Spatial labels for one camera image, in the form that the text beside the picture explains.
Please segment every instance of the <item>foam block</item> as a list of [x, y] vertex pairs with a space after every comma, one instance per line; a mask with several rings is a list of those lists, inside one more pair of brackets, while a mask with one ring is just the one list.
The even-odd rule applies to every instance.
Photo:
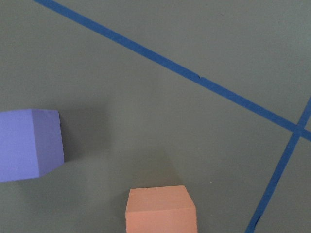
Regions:
[[0, 182], [38, 178], [63, 163], [58, 111], [0, 113]]
[[197, 233], [196, 208], [185, 186], [130, 190], [127, 233]]

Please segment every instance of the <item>blue tape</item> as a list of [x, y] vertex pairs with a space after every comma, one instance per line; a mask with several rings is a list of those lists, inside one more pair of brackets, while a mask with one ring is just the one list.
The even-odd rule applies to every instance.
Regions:
[[[225, 97], [226, 99], [270, 120], [271, 122], [293, 132], [296, 128], [296, 125], [285, 118], [280, 117], [279, 115], [259, 106], [258, 104], [253, 103], [252, 101], [247, 100], [246, 98], [237, 95], [236, 93], [206, 79], [200, 77], [197, 73], [163, 57], [162, 55], [106, 28], [105, 26], [100, 25], [99, 23], [94, 22], [93, 20], [86, 18], [85, 16], [74, 12], [73, 10], [55, 2], [52, 0], [34, 0], [43, 6], [91, 29], [98, 34], [107, 37], [110, 40], [117, 42], [120, 45], [160, 64], [161, 66], [180, 74], [181, 76]], [[302, 135], [307, 140], [311, 141], [311, 132], [305, 130]]]
[[298, 140], [300, 137], [303, 137], [309, 141], [311, 141], [311, 132], [305, 130], [305, 126], [308, 122], [308, 119], [310, 118], [311, 115], [311, 98], [308, 101], [308, 104], [298, 122], [298, 124], [294, 124], [279, 115], [259, 106], [258, 104], [255, 104], [246, 98], [237, 95], [236, 93], [206, 79], [203, 77], [200, 77], [198, 74], [194, 73], [193, 71], [161, 56], [160, 54], [106, 28], [105, 26], [102, 26], [91, 19], [88, 19], [84, 17], [83, 15], [74, 12], [73, 10], [62, 6], [61, 4], [52, 1], [52, 0], [34, 0], [47, 8], [91, 29], [94, 32], [99, 33], [100, 35], [103, 35], [107, 37], [108, 39], [111, 39], [120, 45], [125, 46], [126, 48], [162, 65], [163, 67], [166, 67], [167, 69], [180, 74], [181, 76], [207, 88], [208, 90], [211, 90], [215, 92], [216, 94], [223, 96], [224, 98], [266, 118], [267, 120], [270, 120], [271, 122], [293, 132], [290, 141], [288, 142], [284, 153], [269, 181], [269, 184], [256, 208], [255, 213], [253, 214], [253, 217], [251, 218], [251, 221], [245, 231], [245, 233], [253, 233], [255, 230], [255, 227], [261, 218], [264, 210], [266, 209], [271, 196], [274, 193], [274, 190], [277, 186], [277, 183], [298, 143]]
[[274, 170], [274, 173], [268, 183], [268, 186], [245, 230], [245, 233], [253, 233], [255, 231], [255, 227], [258, 223], [258, 221], [260, 220], [261, 216], [263, 215], [263, 212], [265, 211], [275, 189], [277, 186], [277, 183], [280, 179], [280, 177], [282, 176], [282, 173], [289, 161], [289, 159], [291, 158], [291, 155], [298, 143], [299, 138], [302, 135], [302, 132], [304, 131], [304, 128], [310, 118], [311, 115], [311, 98], [309, 99], [307, 106], [305, 108], [305, 110], [303, 111], [300, 120], [297, 124], [297, 127], [294, 130], [294, 133], [291, 136], [291, 139], [289, 140], [284, 153], [279, 161], [279, 163], [277, 164], [276, 169]]

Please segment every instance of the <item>purple cube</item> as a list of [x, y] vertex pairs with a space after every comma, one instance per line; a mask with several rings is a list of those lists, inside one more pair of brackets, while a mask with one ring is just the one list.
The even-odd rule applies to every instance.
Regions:
[[38, 178], [63, 163], [58, 111], [0, 113], [0, 182]]

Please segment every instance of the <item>gray surface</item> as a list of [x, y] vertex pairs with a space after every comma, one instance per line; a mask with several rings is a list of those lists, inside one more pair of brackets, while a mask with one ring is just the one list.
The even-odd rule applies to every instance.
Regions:
[[[310, 1], [59, 2], [293, 122], [310, 96]], [[59, 110], [67, 161], [0, 183], [1, 232], [122, 233], [131, 187], [175, 184], [199, 233], [244, 232], [290, 132], [30, 0], [0, 21], [0, 111]], [[310, 146], [257, 233], [309, 232]]]
[[306, 125], [306, 129], [311, 131], [311, 120], [309, 120], [308, 124]]

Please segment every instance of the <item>painter's tape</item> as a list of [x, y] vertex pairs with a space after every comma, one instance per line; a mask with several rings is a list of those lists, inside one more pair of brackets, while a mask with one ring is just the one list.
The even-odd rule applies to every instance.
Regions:
[[[247, 100], [246, 98], [239, 96], [235, 94], [232, 91], [229, 91], [228, 89], [206, 79], [200, 77], [197, 73], [167, 59], [166, 57], [163, 57], [162, 55], [106, 28], [105, 26], [94, 22], [93, 20], [86, 18], [85, 16], [55, 2], [52, 0], [34, 0], [49, 9], [56, 11], [57, 13], [91, 29], [94, 32], [99, 33], [100, 35], [107, 37], [120, 45], [125, 46], [126, 48], [162, 65], [163, 67], [170, 69], [171, 71], [180, 74], [181, 76], [190, 79], [191, 81], [200, 84], [201, 86], [227, 98], [228, 100], [231, 100], [235, 102], [236, 104], [272, 121], [273, 123], [293, 132], [296, 125], [279, 115]], [[311, 133], [309, 131], [304, 131], [303, 135], [304, 138], [311, 141]]]
[[305, 139], [311, 141], [311, 132], [305, 130], [305, 126], [307, 124], [307, 121], [310, 118], [311, 115], [311, 98], [308, 101], [308, 104], [298, 122], [298, 124], [294, 124], [280, 116], [278, 116], [277, 114], [253, 103], [250, 100], [247, 100], [246, 98], [206, 79], [203, 77], [200, 77], [198, 74], [196, 74], [195, 72], [161, 56], [160, 54], [106, 28], [105, 26], [102, 26], [94, 21], [92, 21], [91, 19], [88, 19], [86, 17], [84, 17], [83, 15], [78, 14], [77, 12], [74, 12], [73, 10], [55, 2], [52, 0], [34, 0], [48, 8], [50, 8], [51, 10], [54, 10], [56, 12], [58, 12], [59, 14], [72, 19], [73, 21], [93, 30], [94, 32], [99, 33], [100, 35], [103, 35], [123, 46], [125, 46], [126, 48], [162, 65], [163, 67], [166, 67], [167, 69], [170, 69], [171, 71], [182, 75], [183, 77], [190, 79], [191, 81], [207, 88], [208, 90], [211, 90], [215, 93], [217, 93], [218, 95], [221, 95], [223, 97], [225, 97], [228, 100], [233, 101], [234, 103], [270, 120], [271, 122], [293, 132], [290, 141], [288, 142], [284, 153], [269, 181], [269, 184], [253, 214], [253, 217], [251, 218], [251, 221], [245, 231], [245, 233], [253, 233], [255, 230], [255, 227], [259, 221], [259, 219], [261, 218], [263, 212], [265, 211], [271, 196], [273, 195], [273, 192], [277, 186], [277, 183], [298, 143], [299, 138], [302, 136]]
[[268, 183], [268, 186], [246, 228], [245, 233], [254, 233], [256, 225], [258, 223], [258, 221], [260, 220], [261, 216], [263, 215], [263, 212], [265, 211], [275, 189], [277, 186], [277, 183], [279, 181], [279, 179], [282, 176], [282, 173], [289, 161], [289, 159], [291, 158], [291, 155], [298, 143], [298, 140], [300, 138], [300, 136], [302, 135], [302, 131], [305, 128], [309, 118], [311, 116], [311, 98], [309, 99], [307, 106], [305, 108], [305, 110], [303, 111], [300, 120], [297, 124], [297, 127], [294, 130], [294, 133], [291, 136], [290, 141], [288, 142], [284, 153], [279, 161], [279, 163], [277, 164], [276, 169], [274, 170], [274, 173]]

